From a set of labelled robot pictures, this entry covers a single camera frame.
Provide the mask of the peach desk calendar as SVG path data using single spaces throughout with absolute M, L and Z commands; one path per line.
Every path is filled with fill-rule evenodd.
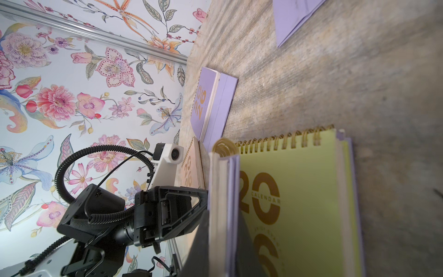
M 193 137 L 181 166 L 180 187 L 205 189 L 200 144 Z

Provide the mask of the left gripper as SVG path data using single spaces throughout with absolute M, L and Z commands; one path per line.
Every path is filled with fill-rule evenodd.
M 154 247 L 185 234 L 199 225 L 208 208 L 208 191 L 186 187 L 154 187 L 136 194 L 133 244 Z

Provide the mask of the far left purple calendar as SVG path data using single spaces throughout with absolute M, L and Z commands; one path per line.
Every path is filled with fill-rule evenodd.
M 222 138 L 237 84 L 235 77 L 201 68 L 190 122 L 207 152 Z

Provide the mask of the left corner aluminium post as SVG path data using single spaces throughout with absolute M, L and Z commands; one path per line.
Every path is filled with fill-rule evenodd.
M 6 3 L 1 3 L 1 13 L 8 16 L 17 16 L 23 19 L 34 21 L 43 25 L 48 25 L 66 32 L 71 32 L 75 35 L 82 36 L 88 39 L 97 40 L 103 43 L 115 45 L 128 50 L 133 50 L 139 53 L 152 55 L 154 57 L 169 61 L 172 63 L 179 63 L 181 65 L 187 65 L 187 57 L 171 53 L 166 50 L 159 49 L 157 47 L 149 46 L 143 43 L 139 43 L 135 40 L 126 39 L 118 35 L 113 35 L 105 31 L 94 30 L 91 27 L 84 26 L 78 23 L 72 23 L 64 18 L 58 18 L 38 12 L 33 9 L 28 9 L 23 6 L 17 8 L 8 6 Z

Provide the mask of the far middle purple calendar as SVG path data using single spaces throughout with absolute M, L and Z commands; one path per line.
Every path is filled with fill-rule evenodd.
M 273 0 L 276 44 L 281 47 L 326 0 Z

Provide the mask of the purple desk calendar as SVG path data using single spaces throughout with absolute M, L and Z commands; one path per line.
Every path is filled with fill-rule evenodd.
M 341 178 L 339 181 L 339 204 L 344 275 L 346 277 L 365 277 L 366 269 L 352 139 L 346 135 L 344 129 L 339 129 L 336 137 L 337 142 L 341 143 L 342 150 L 338 177 Z
M 210 153 L 209 276 L 234 277 L 238 240 L 238 147 L 229 139 L 218 140 Z

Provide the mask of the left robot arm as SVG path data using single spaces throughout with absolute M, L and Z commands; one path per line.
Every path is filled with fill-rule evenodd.
M 140 191 L 135 205 L 90 185 L 68 207 L 62 237 L 41 254 L 1 270 L 3 277 L 113 277 L 130 246 L 161 252 L 163 241 L 191 233 L 207 209 L 208 192 L 185 187 Z

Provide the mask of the green desk calendar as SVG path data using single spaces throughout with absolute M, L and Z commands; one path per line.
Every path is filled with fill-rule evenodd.
M 239 207 L 269 277 L 345 277 L 338 130 L 237 142 Z

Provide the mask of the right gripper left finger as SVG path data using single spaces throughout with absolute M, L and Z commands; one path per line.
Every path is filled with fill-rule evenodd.
M 204 211 L 188 258 L 178 277 L 209 276 L 209 220 L 210 212 Z

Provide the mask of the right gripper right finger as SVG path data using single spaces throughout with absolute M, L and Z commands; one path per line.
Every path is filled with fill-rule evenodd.
M 236 275 L 238 277 L 266 277 L 255 251 L 248 227 L 242 214 L 238 216 L 236 243 Z

